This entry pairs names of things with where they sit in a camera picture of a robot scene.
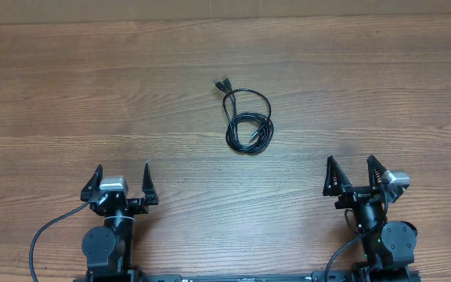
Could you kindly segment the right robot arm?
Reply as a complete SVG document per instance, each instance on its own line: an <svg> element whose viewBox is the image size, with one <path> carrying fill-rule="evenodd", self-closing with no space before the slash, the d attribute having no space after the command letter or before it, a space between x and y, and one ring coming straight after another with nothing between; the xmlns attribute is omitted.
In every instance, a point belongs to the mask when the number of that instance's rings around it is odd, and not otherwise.
<svg viewBox="0 0 451 282"><path fill-rule="evenodd" d="M327 158L323 196L336 197L334 207L343 210L355 238L330 257L322 274L323 281L419 281L420 274L410 271L417 245L417 228L407 221L390 221L389 205L395 203L410 186L403 170L387 169L375 156L367 160L369 184L353 186L335 157ZM355 262L349 271L330 270L336 258L353 244L361 243L364 260Z"/></svg>

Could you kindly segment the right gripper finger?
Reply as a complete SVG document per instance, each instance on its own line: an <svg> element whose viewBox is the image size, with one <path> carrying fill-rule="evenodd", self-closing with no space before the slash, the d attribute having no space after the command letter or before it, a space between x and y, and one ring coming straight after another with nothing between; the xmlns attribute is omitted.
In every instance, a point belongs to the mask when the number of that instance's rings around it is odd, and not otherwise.
<svg viewBox="0 0 451 282"><path fill-rule="evenodd" d="M386 167L379 162L375 156L370 155L367 159L369 183L371 186L380 188L382 175L387 171Z"/></svg>
<svg viewBox="0 0 451 282"><path fill-rule="evenodd" d="M334 156L327 158L327 172L323 186L323 196L336 197L352 188L346 174L342 171Z"/></svg>

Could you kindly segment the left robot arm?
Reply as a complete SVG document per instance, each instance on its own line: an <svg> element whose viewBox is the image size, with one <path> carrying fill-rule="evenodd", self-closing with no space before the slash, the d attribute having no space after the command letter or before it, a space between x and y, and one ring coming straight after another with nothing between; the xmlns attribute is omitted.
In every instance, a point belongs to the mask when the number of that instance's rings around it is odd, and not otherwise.
<svg viewBox="0 0 451 282"><path fill-rule="evenodd" d="M132 264L135 216L147 214L149 206L159 204L150 167L143 170L142 197L128 197L124 176L103 176L99 165L81 190L80 199L103 224L91 228L83 237L81 250L87 260L87 281L147 281L146 274Z"/></svg>

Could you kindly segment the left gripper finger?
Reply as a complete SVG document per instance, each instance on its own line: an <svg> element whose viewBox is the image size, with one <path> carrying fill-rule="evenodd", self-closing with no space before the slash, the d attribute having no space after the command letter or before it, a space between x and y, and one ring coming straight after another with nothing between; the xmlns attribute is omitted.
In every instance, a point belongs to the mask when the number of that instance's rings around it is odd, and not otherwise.
<svg viewBox="0 0 451 282"><path fill-rule="evenodd" d="M99 190L100 182L103 178L103 166L99 164L93 173L90 180L85 184L81 190L80 199L81 201L90 201L94 193Z"/></svg>
<svg viewBox="0 0 451 282"><path fill-rule="evenodd" d="M145 194L144 198L146 205L159 205L159 197L151 179L150 166L148 162L144 165L142 192Z"/></svg>

